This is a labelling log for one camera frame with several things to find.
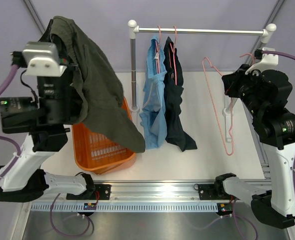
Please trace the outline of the olive green shorts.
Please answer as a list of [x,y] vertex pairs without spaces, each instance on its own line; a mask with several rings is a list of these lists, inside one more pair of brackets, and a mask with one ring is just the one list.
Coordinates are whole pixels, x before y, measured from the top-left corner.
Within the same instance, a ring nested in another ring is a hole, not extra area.
[[63,16],[53,17],[50,35],[60,38],[68,57],[79,67],[72,79],[82,100],[77,122],[124,148],[143,153],[144,137],[122,108],[123,85],[101,48],[73,19]]

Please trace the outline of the pink hanger of green shorts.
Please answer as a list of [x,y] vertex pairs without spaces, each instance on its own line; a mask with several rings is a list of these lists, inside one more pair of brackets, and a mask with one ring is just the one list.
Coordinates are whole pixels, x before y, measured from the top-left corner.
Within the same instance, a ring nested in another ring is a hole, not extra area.
[[225,74],[204,56],[200,62],[203,70],[208,109],[205,139],[202,147],[207,157],[256,159],[258,157],[253,140],[251,117],[239,99],[224,95],[221,77]]

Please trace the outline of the dark navy shorts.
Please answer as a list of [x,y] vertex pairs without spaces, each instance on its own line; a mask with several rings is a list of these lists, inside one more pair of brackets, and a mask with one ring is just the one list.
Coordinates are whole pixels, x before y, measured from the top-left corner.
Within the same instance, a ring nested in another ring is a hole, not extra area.
[[165,41],[163,48],[165,59],[163,61],[166,74],[164,76],[164,101],[165,101],[165,120],[167,126],[167,136],[165,138],[166,142],[175,146],[178,146],[182,152],[186,150],[196,150],[197,144],[195,140],[188,135],[182,126],[180,120],[182,94],[184,91],[184,77],[181,67],[181,63],[177,56],[176,50],[176,60],[178,65],[178,85],[175,85],[175,81],[172,78],[173,69],[170,67],[170,61],[173,60],[172,51],[170,44],[173,41],[168,37]]

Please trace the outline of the pink hanger of navy shorts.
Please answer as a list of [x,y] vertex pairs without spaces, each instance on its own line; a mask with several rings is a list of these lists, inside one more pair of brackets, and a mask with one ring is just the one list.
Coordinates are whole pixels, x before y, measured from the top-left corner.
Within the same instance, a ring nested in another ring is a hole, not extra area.
[[172,60],[170,61],[170,67],[173,69],[173,73],[172,73],[172,78],[174,79],[174,83],[177,86],[179,83],[179,77],[178,77],[178,65],[177,65],[177,39],[178,39],[178,29],[177,27],[174,25],[174,42],[171,43],[170,49],[171,49],[171,53],[172,53]]

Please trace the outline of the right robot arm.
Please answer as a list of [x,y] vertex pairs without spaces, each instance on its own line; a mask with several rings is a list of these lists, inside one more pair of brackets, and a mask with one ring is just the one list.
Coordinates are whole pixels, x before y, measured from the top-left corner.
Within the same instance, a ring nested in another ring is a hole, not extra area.
[[293,89],[288,76],[267,69],[253,74],[250,65],[222,78],[224,93],[238,98],[252,116],[252,125],[266,153],[271,189],[262,190],[233,173],[217,176],[214,194],[233,196],[251,207],[262,224],[286,229],[295,224],[295,114],[286,109]]

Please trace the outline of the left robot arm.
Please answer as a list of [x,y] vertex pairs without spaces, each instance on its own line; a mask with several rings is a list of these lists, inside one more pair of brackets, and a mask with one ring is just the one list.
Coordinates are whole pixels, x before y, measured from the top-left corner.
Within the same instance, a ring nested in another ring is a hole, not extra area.
[[[75,176],[55,175],[41,169],[48,158],[68,142],[69,125],[79,116],[73,104],[72,87],[78,64],[73,61],[62,40],[51,34],[50,21],[42,37],[29,42],[24,50],[12,53],[11,69],[0,85],[0,122],[3,135],[25,133],[22,145],[15,144],[12,159],[0,166],[0,202],[26,203],[46,194],[66,194],[69,200],[88,200],[96,187],[87,173]],[[1,97],[17,71],[37,78],[32,96]]]

